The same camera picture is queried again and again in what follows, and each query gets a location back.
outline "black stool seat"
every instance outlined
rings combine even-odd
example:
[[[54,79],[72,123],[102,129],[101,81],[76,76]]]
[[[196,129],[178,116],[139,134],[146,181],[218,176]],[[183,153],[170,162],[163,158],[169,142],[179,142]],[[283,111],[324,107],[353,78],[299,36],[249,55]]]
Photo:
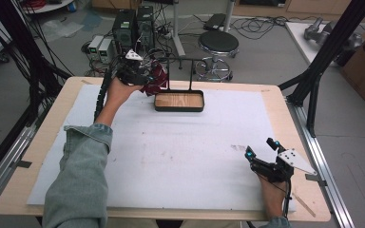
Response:
[[[210,30],[200,36],[198,43],[209,51],[229,53],[239,47],[239,40],[232,34]]]

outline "wooden table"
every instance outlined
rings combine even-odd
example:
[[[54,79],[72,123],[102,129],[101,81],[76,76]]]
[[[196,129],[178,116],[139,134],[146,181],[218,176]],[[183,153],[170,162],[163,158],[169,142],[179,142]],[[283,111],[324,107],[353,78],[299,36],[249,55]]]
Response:
[[[4,192],[0,196],[0,215],[43,215],[43,206],[27,205],[31,189],[36,182],[42,162],[55,141],[58,130],[78,96],[83,85],[100,85],[101,78],[73,77],[67,80],[64,88],[52,106],[49,114],[35,135],[23,161],[32,162],[29,168],[18,167],[13,173]],[[172,88],[188,88],[188,82],[172,81]],[[275,85],[218,84],[194,82],[193,89],[225,89],[260,92],[273,127],[275,137],[284,145],[290,145],[307,158],[279,88]],[[327,221],[329,213],[325,199],[315,181],[305,179],[304,172],[296,170],[292,177],[293,199],[297,211],[289,213],[289,220]],[[232,219],[265,220],[263,211],[222,211],[222,210],[165,210],[108,208],[110,218],[143,219]]]

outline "gray floor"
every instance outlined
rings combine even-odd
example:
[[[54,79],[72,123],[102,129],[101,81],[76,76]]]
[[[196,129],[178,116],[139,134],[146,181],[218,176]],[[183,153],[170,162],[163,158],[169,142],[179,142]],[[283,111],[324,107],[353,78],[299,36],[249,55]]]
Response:
[[[75,13],[57,10],[40,15],[42,23],[66,18],[65,22],[87,24],[75,36],[49,43],[75,75],[84,75],[89,70],[81,46],[91,40],[94,34],[108,33],[112,27],[112,20],[107,19],[102,20],[98,27],[89,24],[86,17],[91,15],[90,10],[78,10]],[[191,17],[181,19],[180,22],[183,27],[195,20]],[[201,23],[192,23],[186,32],[201,32],[200,29],[194,29],[201,26]],[[231,83],[279,85],[299,75],[307,67],[285,28],[274,27],[258,40],[246,39],[234,30],[231,33],[240,40],[240,53],[234,59],[226,59],[234,70]],[[198,49],[196,37],[182,36],[182,42],[187,57],[206,56]],[[188,80],[188,68],[188,64],[184,64],[183,69],[179,70],[178,65],[173,64],[171,80]],[[292,90],[286,89],[283,94],[288,95]],[[0,63],[0,142],[25,110],[28,98],[28,84],[14,63]],[[320,82],[316,133],[355,227],[365,227],[365,102],[340,75],[338,67],[329,67]],[[294,227],[337,227],[334,218],[328,222],[293,224]],[[0,216],[0,227],[39,226],[32,217]]]

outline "stool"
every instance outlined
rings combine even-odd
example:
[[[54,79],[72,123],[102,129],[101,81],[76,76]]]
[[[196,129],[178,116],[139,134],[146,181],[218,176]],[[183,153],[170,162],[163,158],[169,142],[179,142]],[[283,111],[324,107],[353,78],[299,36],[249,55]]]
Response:
[[[195,64],[195,70],[199,75],[198,80],[219,82],[232,80],[233,71],[230,70],[230,66],[218,57],[231,56],[234,58],[239,52],[239,40],[227,32],[210,30],[200,36],[198,44],[202,50],[212,54],[212,57],[203,58],[202,62]]]

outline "person's arm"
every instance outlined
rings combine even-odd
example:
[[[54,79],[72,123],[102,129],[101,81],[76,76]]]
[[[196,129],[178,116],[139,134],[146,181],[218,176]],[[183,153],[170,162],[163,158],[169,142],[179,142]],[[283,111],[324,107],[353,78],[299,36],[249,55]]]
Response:
[[[67,142],[60,173],[46,193],[43,227],[106,227],[107,154],[111,124],[119,107],[140,86],[115,78],[106,104],[91,126],[66,126]]]
[[[286,183],[271,183],[263,176],[259,176],[259,182],[266,216],[269,219],[268,224],[260,228],[291,228],[290,222],[283,216],[282,211],[282,204],[286,195],[282,190],[286,189]]]

